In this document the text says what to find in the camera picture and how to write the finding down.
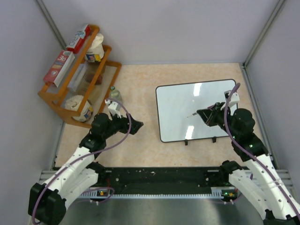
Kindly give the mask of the white whiteboard black frame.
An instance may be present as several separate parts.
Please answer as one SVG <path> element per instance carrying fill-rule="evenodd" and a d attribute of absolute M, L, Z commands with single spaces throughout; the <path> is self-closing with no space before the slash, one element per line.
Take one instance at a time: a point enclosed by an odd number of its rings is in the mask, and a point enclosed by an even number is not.
<path fill-rule="evenodd" d="M 158 86 L 157 115 L 160 140 L 164 143 L 226 137 L 220 127 L 205 125 L 199 115 L 187 118 L 200 109 L 225 102 L 225 91 L 236 85 L 233 79 Z"/>

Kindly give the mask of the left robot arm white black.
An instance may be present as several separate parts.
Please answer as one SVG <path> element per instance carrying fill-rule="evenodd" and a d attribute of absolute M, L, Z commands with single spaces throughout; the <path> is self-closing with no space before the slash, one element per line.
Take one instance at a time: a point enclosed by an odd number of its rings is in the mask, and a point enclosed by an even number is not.
<path fill-rule="evenodd" d="M 95 115 L 88 134 L 81 140 L 71 158 L 42 184 L 30 189 L 28 214 L 35 225 L 58 225 L 71 204 L 92 185 L 101 186 L 106 174 L 94 160 L 109 150 L 106 140 L 120 132 L 134 135 L 143 126 L 128 114 L 126 117 L 99 113 Z"/>

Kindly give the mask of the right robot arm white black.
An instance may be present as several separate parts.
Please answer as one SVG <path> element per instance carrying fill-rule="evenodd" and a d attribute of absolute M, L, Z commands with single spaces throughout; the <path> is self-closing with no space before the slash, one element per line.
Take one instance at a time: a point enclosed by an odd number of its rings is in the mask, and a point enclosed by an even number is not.
<path fill-rule="evenodd" d="M 219 126 L 232 141 L 233 150 L 256 180 L 255 184 L 235 161 L 225 161 L 219 168 L 219 181 L 233 185 L 259 213 L 265 225 L 298 225 L 300 205 L 278 175 L 263 142 L 254 133 L 252 113 L 238 108 L 233 113 L 224 103 L 216 103 L 196 112 L 209 126 Z"/>

